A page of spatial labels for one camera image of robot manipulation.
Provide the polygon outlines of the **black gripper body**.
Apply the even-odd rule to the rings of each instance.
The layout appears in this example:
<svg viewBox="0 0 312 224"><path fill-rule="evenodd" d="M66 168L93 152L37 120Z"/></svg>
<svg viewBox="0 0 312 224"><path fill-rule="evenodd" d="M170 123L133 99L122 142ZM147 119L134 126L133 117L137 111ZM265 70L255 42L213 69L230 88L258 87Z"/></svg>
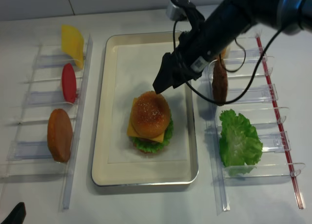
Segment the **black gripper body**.
<svg viewBox="0 0 312 224"><path fill-rule="evenodd" d="M175 68L181 65L180 70L190 80L200 77L206 63L234 40L235 7L219 6L207 19L196 8L187 10L186 15L192 28L180 35L172 56L177 56Z"/></svg>

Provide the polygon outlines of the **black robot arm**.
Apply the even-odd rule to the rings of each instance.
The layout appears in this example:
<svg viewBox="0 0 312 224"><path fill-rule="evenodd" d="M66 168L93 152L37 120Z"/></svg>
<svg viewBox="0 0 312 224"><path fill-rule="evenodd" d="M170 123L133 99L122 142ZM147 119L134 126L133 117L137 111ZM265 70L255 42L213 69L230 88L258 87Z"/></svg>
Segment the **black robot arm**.
<svg viewBox="0 0 312 224"><path fill-rule="evenodd" d="M198 79L208 62L258 23L288 35L312 29L312 0L224 0L207 18L188 0L170 0L166 14L188 20L192 28L179 36L174 52L163 56L153 83L158 94Z"/></svg>

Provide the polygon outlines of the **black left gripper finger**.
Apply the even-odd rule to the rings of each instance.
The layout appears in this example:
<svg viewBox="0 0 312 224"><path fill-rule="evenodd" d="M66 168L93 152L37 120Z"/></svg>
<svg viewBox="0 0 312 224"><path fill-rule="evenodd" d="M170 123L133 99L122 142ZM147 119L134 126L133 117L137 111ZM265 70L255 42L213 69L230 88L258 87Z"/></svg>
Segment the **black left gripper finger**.
<svg viewBox="0 0 312 224"><path fill-rule="evenodd" d="M174 61L171 53L165 53L162 57L160 70L153 82L154 91L157 94L162 93L169 87L173 87L175 84L175 67L176 62Z"/></svg>

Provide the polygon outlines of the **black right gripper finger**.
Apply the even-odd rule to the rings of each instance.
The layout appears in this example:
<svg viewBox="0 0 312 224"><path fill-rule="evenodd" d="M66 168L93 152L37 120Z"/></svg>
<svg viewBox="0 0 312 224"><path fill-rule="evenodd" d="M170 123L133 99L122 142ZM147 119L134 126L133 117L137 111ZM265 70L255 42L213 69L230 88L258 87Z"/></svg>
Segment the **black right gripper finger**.
<svg viewBox="0 0 312 224"><path fill-rule="evenodd" d="M187 78L182 75L173 75L173 89L178 88L187 81Z"/></svg>

